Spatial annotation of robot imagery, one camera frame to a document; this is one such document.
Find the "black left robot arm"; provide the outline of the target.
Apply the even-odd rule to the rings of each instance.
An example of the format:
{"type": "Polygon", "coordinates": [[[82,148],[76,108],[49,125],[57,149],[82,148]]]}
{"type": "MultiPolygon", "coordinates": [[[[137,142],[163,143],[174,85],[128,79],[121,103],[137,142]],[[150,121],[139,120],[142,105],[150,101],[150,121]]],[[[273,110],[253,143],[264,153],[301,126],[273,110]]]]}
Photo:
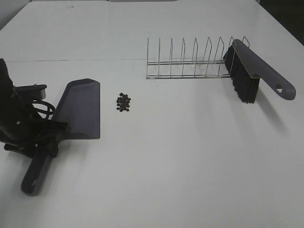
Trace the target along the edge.
{"type": "Polygon", "coordinates": [[[33,158],[37,145],[67,131],[67,123],[49,119],[56,109],[44,101],[46,87],[14,86],[0,60],[0,141],[5,150],[33,158]]]}

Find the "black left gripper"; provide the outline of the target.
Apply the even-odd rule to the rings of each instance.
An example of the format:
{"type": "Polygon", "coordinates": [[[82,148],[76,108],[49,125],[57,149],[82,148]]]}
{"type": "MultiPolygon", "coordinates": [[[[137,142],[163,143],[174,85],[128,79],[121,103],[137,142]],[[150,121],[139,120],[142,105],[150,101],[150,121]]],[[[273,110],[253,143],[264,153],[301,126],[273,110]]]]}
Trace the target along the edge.
{"type": "MultiPolygon", "coordinates": [[[[34,107],[42,104],[46,98],[46,85],[11,86],[0,92],[0,141],[22,150],[31,147],[39,136],[39,124],[45,121],[41,113],[47,111],[34,107]]],[[[46,120],[48,132],[69,133],[70,127],[66,122],[46,120]]],[[[39,141],[36,154],[46,153],[57,157],[58,142],[55,137],[39,141]]]]}

